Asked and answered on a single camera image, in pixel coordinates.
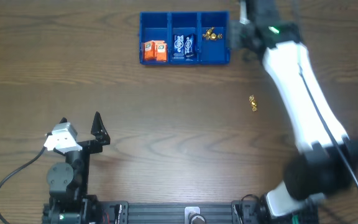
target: blue tray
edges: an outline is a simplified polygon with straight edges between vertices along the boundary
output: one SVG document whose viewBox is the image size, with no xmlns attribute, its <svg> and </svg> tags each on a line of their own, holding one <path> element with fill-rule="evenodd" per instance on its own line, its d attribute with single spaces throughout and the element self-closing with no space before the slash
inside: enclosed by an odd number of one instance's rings
<svg viewBox="0 0 358 224">
<path fill-rule="evenodd" d="M 230 14 L 217 12 L 141 12 L 139 23 L 139 59 L 143 65 L 193 65 L 226 64 L 230 62 L 230 49 L 226 40 L 226 27 Z M 215 27 L 215 34 L 223 34 L 221 40 L 206 40 L 202 34 Z M 173 35 L 196 34 L 197 58 L 173 59 Z M 143 60 L 143 43 L 164 40 L 168 45 L 168 61 Z"/>
</svg>

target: wooden table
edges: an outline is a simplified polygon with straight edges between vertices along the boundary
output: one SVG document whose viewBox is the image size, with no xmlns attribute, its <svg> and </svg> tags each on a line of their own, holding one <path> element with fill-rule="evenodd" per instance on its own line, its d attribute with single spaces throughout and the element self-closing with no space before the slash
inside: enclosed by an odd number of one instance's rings
<svg viewBox="0 0 358 224">
<path fill-rule="evenodd" d="M 291 18 L 290 1 L 277 2 Z M 233 52 L 222 67 L 139 64 L 139 12 L 189 10 L 239 17 L 228 0 L 1 0 L 0 181 L 39 152 L 63 116 L 80 140 L 90 138 L 99 111 L 112 144 L 91 157 L 89 193 L 102 200 L 230 202 L 275 188 L 297 150 L 258 61 Z M 326 99 L 358 134 L 358 0 L 304 0 L 301 18 Z M 0 210 L 10 222 L 40 222 L 46 174 L 60 161 L 45 153 L 4 185 Z M 321 223 L 358 223 L 356 188 L 326 207 Z"/>
</svg>

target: blue candy wrapper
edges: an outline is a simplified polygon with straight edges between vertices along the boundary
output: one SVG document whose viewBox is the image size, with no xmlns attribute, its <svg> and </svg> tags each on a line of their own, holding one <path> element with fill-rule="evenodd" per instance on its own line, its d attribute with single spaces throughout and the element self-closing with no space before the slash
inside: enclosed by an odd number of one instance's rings
<svg viewBox="0 0 358 224">
<path fill-rule="evenodd" d="M 174 35 L 173 36 L 173 58 L 174 59 L 183 59 L 185 56 L 185 49 L 183 48 L 184 35 Z"/>
<path fill-rule="evenodd" d="M 186 36 L 185 40 L 185 57 L 193 58 L 196 56 L 196 36 L 190 34 Z"/>
</svg>

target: cable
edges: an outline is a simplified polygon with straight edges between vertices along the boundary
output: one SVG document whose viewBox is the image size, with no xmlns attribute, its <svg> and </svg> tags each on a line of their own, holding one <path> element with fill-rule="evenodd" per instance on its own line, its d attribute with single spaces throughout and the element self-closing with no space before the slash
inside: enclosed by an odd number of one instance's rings
<svg viewBox="0 0 358 224">
<path fill-rule="evenodd" d="M 5 184 L 5 182 L 7 180 L 9 180 L 9 178 L 11 178 L 13 175 L 17 174 L 19 171 L 21 171 L 22 169 L 26 168 L 28 165 L 30 165 L 31 163 L 33 163 L 34 161 L 36 161 L 41 155 L 42 153 L 44 153 L 44 151 L 46 150 L 46 147 L 42 147 L 41 151 L 38 153 L 37 156 L 35 156 L 31 161 L 29 161 L 28 163 L 24 164 L 23 166 L 17 168 L 15 171 L 11 172 L 9 175 L 7 175 L 0 183 L 0 189 L 1 187 Z M 0 212 L 0 220 L 5 223 L 5 224 L 9 224 L 9 222 L 3 217 L 3 215 Z"/>
<path fill-rule="evenodd" d="M 301 37 L 299 7 L 298 7 L 298 1 L 297 1 L 297 0 L 293 0 L 293 6 L 294 6 L 294 8 L 295 8 L 295 10 L 294 10 L 294 15 L 295 15 L 296 23 L 298 24 L 299 36 Z M 344 165 L 346 166 L 346 169 L 349 171 L 350 175 L 352 176 L 353 181 L 354 181 L 354 183 L 356 184 L 357 189 L 358 189 L 358 180 L 357 180 L 357 177 L 356 177 L 356 175 L 354 174 L 354 171 L 353 171 L 351 165 L 350 165 L 349 162 L 347 161 L 346 156 L 345 156 L 345 155 L 343 154 L 343 152 L 341 151 L 341 148 L 339 147 L 338 142 L 335 140 L 333 134 L 332 134 L 331 131 L 329 130 L 327 123 L 325 122 L 323 116 L 322 116 L 321 113 L 320 113 L 320 110 L 319 110 L 318 107 L 317 107 L 316 102 L 315 102 L 314 99 L 313 99 L 313 96 L 312 96 L 312 94 L 311 94 L 311 92 L 310 92 L 310 89 L 309 89 L 308 84 L 307 84 L 307 82 L 306 82 L 306 80 L 305 80 L 305 77 L 303 76 L 303 70 L 302 70 L 302 66 L 301 66 L 300 45 L 299 45 L 299 44 L 298 44 L 298 66 L 299 66 L 299 75 L 301 76 L 301 78 L 302 78 L 302 80 L 303 80 L 303 84 L 305 84 L 306 90 L 307 90 L 307 92 L 308 92 L 308 94 L 309 94 L 309 97 L 310 97 L 310 99 L 311 99 L 311 102 L 312 102 L 312 104 L 313 104 L 313 106 L 314 106 L 314 108 L 315 108 L 315 110 L 316 110 L 316 112 L 317 112 L 317 115 L 318 115 L 318 117 L 320 118 L 321 123 L 323 124 L 324 129 L 326 130 L 326 132 L 327 132 L 327 134 L 328 134 L 328 136 L 329 136 L 331 142 L 334 144 L 334 147 L 337 149 L 337 151 L 338 151 L 338 153 L 339 153 L 339 156 L 341 157 L 341 159 L 342 159 Z"/>
</svg>

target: green light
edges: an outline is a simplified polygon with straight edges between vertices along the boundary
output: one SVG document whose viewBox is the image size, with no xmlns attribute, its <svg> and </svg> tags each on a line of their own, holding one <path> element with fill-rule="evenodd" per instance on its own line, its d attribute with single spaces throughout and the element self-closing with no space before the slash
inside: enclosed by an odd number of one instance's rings
<svg viewBox="0 0 358 224">
<path fill-rule="evenodd" d="M 272 31 L 272 32 L 275 33 L 275 34 L 279 34 L 279 33 L 280 33 L 280 31 L 279 31 L 278 29 L 274 28 L 274 27 L 268 27 L 268 29 L 270 29 L 270 31 Z"/>
</svg>

